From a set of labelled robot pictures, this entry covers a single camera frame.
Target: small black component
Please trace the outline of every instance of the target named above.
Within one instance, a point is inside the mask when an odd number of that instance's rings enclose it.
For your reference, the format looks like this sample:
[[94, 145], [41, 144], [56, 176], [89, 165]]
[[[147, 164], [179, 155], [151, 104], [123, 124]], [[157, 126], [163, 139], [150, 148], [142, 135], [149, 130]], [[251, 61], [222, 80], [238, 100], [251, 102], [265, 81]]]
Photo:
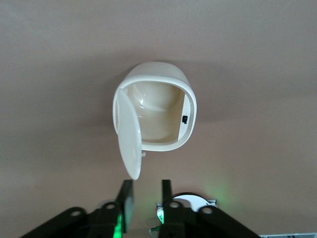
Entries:
[[183, 116], [182, 122], [187, 124], [188, 116]]

